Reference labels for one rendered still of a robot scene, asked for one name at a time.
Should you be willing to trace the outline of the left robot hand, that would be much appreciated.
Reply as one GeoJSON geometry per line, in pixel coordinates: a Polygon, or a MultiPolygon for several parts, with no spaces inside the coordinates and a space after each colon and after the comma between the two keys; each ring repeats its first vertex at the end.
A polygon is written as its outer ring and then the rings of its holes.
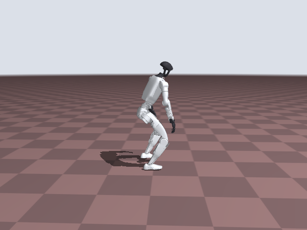
{"type": "Polygon", "coordinates": [[[155,115],[155,117],[156,117],[156,113],[155,113],[155,111],[153,110],[153,105],[151,105],[151,109],[149,109],[149,111],[150,111],[153,115],[155,115]]]}

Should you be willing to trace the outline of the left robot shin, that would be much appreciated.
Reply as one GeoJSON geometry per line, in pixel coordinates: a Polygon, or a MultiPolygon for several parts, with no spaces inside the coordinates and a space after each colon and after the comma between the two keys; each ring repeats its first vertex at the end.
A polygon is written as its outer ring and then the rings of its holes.
{"type": "Polygon", "coordinates": [[[151,136],[150,136],[150,139],[149,139],[149,143],[148,143],[148,146],[145,150],[145,154],[149,154],[150,151],[153,149],[153,147],[156,145],[156,143],[158,142],[159,138],[161,137],[161,135],[156,135],[154,133],[154,131],[152,132],[151,136]]]}

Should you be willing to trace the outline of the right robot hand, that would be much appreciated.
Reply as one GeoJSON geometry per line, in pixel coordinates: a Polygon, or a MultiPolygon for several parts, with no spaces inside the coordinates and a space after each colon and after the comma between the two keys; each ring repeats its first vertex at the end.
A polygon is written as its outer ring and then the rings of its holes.
{"type": "Polygon", "coordinates": [[[170,121],[170,123],[172,123],[172,127],[173,127],[172,133],[174,133],[174,131],[175,131],[175,120],[169,119],[169,121],[170,121]]]}

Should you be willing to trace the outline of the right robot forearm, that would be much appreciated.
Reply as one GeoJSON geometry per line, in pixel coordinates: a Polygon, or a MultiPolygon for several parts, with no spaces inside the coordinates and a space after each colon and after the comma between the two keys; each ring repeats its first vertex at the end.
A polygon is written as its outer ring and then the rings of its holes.
{"type": "Polygon", "coordinates": [[[171,104],[170,104],[169,100],[168,100],[168,106],[165,107],[165,110],[166,110],[166,114],[167,114],[167,117],[168,117],[168,121],[169,121],[169,119],[173,119],[174,120],[174,117],[173,117],[173,114],[172,114],[172,110],[171,110],[171,104]]]}

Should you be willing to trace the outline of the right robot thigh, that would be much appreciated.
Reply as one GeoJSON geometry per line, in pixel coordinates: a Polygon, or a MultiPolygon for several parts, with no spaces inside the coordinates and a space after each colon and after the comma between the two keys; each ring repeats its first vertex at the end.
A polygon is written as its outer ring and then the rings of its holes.
{"type": "Polygon", "coordinates": [[[150,113],[142,113],[141,114],[141,118],[142,118],[142,121],[145,122],[146,124],[150,123],[151,122],[151,126],[152,128],[158,133],[161,135],[160,139],[159,139],[159,142],[161,139],[165,138],[168,142],[168,137],[167,137],[167,133],[165,131],[165,128],[163,127],[163,125],[161,124],[161,122],[155,117],[153,116],[152,114],[150,113]]]}

